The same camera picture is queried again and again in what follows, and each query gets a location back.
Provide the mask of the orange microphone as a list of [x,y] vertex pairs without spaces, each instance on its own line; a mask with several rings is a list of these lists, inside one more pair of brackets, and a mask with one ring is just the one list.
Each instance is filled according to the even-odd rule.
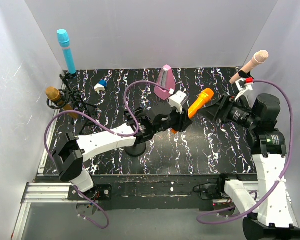
[[[200,110],[204,105],[209,103],[214,96],[214,91],[210,88],[206,88],[203,90],[195,102],[188,108],[188,117],[192,120],[192,118],[197,114],[198,110]],[[171,117],[171,132],[173,134],[176,134],[177,132],[174,132],[174,116]]]

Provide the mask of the round base shock-mount stand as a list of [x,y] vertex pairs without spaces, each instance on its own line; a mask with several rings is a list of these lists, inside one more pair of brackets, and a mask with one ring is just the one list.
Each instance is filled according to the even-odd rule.
[[133,132],[139,130],[134,135],[135,142],[133,146],[125,147],[125,152],[131,157],[139,157],[143,155],[146,151],[146,130],[145,126],[142,123],[145,121],[145,112],[142,107],[138,107],[133,111],[135,118],[137,119],[138,123],[136,123],[132,117],[132,114],[128,112],[128,110],[124,111],[124,120],[126,121],[127,125],[131,127]]

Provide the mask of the beige microphone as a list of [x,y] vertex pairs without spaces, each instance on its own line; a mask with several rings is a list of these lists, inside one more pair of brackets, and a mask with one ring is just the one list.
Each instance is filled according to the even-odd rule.
[[[269,57],[269,53],[266,50],[260,50],[258,52],[256,52],[252,59],[246,64],[244,65],[240,70],[248,73],[251,72],[255,67],[257,67],[258,65],[263,64]],[[230,83],[234,84],[236,81],[238,81],[240,79],[238,73],[236,73],[231,79],[230,79]]]

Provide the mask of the gold microphone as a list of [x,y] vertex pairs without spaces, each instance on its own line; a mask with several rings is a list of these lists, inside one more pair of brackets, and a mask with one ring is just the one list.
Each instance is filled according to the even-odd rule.
[[49,86],[45,90],[45,94],[47,96],[47,99],[52,102],[55,106],[61,107],[62,110],[64,111],[71,111],[73,108],[66,103],[65,98],[63,97],[62,93],[60,92],[59,89]]

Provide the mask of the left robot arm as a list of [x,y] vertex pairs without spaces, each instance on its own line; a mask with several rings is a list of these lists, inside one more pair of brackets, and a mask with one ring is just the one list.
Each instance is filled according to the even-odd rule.
[[95,187],[91,175],[83,168],[87,160],[123,148],[128,156],[139,157],[146,151],[146,143],[154,135],[166,130],[185,131],[193,122],[187,110],[163,105],[150,111],[137,108],[133,115],[125,111],[126,122],[113,129],[91,135],[64,135],[63,141],[52,153],[55,166],[62,182],[70,182],[82,193]]

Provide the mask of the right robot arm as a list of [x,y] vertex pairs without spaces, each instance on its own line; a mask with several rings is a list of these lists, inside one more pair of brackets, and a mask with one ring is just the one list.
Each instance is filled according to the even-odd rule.
[[257,171],[260,206],[248,212],[257,202],[237,176],[221,174],[218,191],[228,195],[240,213],[244,236],[248,240],[300,240],[300,228],[291,216],[284,178],[287,148],[284,135],[276,128],[280,100],[271,94],[259,94],[253,107],[243,96],[235,101],[224,95],[217,103],[203,109],[211,122],[234,122],[247,129],[246,140]]

